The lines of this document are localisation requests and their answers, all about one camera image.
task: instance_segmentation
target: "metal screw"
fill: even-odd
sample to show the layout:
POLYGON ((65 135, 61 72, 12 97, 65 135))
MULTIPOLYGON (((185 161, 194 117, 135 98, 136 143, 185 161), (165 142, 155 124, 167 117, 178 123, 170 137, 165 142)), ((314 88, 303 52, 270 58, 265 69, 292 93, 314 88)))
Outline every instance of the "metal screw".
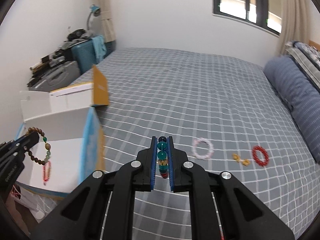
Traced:
POLYGON ((224 171, 224 172, 221 174, 221 177, 223 177, 224 179, 231 179, 231 173, 230 173, 230 172, 227 172, 227 171, 224 171))
POLYGON ((185 168, 187 168, 187 169, 190 169, 190 168, 193 167, 193 163, 192 163, 192 162, 185 162, 185 163, 183 164, 183 166, 184 166, 185 168))
POLYGON ((102 172, 101 171, 94 171, 92 173, 92 177, 94 177, 95 179, 98 179, 102 176, 102 172))
POLYGON ((133 161, 131 163, 131 166, 134 167, 134 168, 138 168, 138 167, 140 167, 140 165, 141 165, 141 162, 139 162, 139 161, 133 161))

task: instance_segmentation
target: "white wall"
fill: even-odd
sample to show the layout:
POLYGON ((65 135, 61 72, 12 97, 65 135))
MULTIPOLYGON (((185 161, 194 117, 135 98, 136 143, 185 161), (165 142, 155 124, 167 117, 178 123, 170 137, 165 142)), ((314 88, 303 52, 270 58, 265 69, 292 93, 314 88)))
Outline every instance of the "white wall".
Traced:
POLYGON ((237 57, 259 65, 278 38, 212 15, 212 0, 111 0, 117 47, 181 49, 237 57))
POLYGON ((309 2, 310 14, 310 40, 320 44, 320 13, 311 0, 309 2))
POLYGON ((91 0, 16 0, 0 26, 0 141, 22 122, 19 91, 29 67, 52 53, 71 30, 85 28, 91 0))

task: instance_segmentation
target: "cardboard box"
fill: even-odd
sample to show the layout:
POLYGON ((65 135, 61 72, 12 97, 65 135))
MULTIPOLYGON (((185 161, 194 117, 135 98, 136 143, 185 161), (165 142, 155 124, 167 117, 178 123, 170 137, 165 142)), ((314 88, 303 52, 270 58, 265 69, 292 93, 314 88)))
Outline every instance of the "cardboard box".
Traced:
MULTIPOLYGON (((92 82, 50 93, 21 91, 24 122, 17 138, 34 126, 43 130, 51 145, 49 181, 43 184, 43 166, 26 155, 25 169, 17 179, 21 187, 39 195, 60 199, 93 171, 104 170, 104 135, 92 106, 108 104, 108 87, 100 71, 95 68, 94 72, 92 82)), ((45 158, 42 137, 30 150, 38 159, 45 158)))

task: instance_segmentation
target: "blue pillow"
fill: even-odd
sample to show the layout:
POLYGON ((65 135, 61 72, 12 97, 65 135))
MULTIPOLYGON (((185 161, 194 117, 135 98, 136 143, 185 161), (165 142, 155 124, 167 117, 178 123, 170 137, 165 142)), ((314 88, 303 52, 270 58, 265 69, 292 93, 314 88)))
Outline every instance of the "blue pillow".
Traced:
POLYGON ((264 74, 288 106, 309 150, 320 163, 320 94, 291 56, 270 60, 264 74))

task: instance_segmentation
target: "bed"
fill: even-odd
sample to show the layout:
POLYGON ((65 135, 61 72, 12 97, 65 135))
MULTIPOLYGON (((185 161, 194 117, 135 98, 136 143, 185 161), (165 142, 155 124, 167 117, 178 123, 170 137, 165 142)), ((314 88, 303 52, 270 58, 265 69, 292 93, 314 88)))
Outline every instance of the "bed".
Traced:
MULTIPOLYGON (((131 48, 116 50, 98 68, 109 86, 110 105, 96 108, 106 136, 107 172, 134 160, 152 136, 173 136, 189 160, 211 172, 232 172, 296 239, 314 220, 320 166, 261 66, 233 57, 131 48), (194 138, 213 143, 211 159, 193 157, 194 138), (255 145, 269 153, 266 167, 253 161, 255 145), (251 164, 234 161, 233 153, 251 164)), ((206 154, 206 145, 197 152, 206 154)), ((154 191, 136 193, 132 239, 191 239, 188 194, 170 192, 169 180, 157 173, 154 191)))

